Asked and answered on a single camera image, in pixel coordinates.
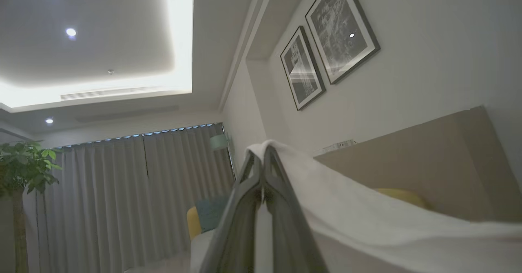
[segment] black and white picture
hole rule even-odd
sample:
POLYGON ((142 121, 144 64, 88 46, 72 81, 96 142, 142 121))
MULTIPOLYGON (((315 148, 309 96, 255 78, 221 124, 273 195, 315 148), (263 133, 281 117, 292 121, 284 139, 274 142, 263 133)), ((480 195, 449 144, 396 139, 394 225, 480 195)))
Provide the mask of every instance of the black and white picture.
POLYGON ((330 83, 336 83, 380 47, 357 0, 315 0, 306 22, 330 83))
POLYGON ((281 61, 287 74, 295 107, 302 110, 325 91, 303 26, 299 26, 283 50, 281 61))

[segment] plant trunk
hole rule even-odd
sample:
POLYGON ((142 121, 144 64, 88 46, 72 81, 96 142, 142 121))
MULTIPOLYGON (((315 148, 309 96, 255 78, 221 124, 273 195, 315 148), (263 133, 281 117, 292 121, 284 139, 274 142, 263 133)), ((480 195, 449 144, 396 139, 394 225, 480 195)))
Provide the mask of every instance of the plant trunk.
POLYGON ((15 228, 15 273, 28 273, 26 217, 24 214, 23 189, 13 191, 13 224, 15 228))

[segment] white towel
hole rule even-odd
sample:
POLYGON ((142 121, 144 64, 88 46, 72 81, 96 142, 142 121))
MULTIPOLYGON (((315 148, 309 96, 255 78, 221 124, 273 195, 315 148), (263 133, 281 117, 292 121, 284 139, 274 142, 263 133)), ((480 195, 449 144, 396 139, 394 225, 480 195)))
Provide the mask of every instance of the white towel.
POLYGON ((472 223, 418 208, 273 140, 248 149, 263 161, 268 145, 313 231, 414 272, 522 272, 522 225, 472 223))

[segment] linear vent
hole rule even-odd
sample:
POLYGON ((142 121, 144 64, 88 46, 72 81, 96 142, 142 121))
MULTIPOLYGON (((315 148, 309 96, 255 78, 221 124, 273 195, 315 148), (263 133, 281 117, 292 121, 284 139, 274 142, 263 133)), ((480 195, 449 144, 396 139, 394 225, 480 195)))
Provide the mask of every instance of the linear vent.
POLYGON ((84 91, 81 93, 60 95, 60 100, 80 100, 83 98, 101 98, 104 96, 137 94, 153 91, 168 91, 168 87, 132 87, 130 89, 107 89, 104 91, 84 91))

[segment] wall socket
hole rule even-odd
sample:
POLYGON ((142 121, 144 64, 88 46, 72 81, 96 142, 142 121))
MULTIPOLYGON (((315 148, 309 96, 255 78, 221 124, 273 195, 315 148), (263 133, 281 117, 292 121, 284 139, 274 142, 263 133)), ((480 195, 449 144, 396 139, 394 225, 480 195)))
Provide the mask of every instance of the wall socket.
POLYGON ((320 150, 316 151, 315 154, 314 154, 314 157, 322 155, 322 154, 326 154, 326 153, 331 152, 331 151, 344 149, 344 148, 347 148, 347 147, 352 146, 354 144, 357 144, 357 143, 353 139, 346 140, 346 141, 341 141, 341 142, 338 142, 338 143, 334 143, 334 144, 332 144, 330 146, 327 146, 326 148, 323 148, 323 149, 320 149, 320 150))

